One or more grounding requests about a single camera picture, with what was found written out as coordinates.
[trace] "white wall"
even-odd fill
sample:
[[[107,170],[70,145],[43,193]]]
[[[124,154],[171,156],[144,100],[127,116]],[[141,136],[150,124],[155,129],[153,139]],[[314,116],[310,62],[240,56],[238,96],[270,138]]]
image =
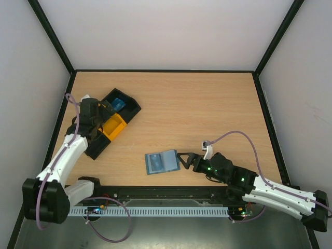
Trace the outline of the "white wall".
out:
[[[6,248],[22,184],[42,168],[69,73],[27,1],[1,1],[0,23],[0,248]]]
[[[254,70],[293,0],[40,0],[76,69]]]
[[[260,79],[290,180],[332,202],[332,1],[305,1]],[[327,233],[316,233],[322,249]]]

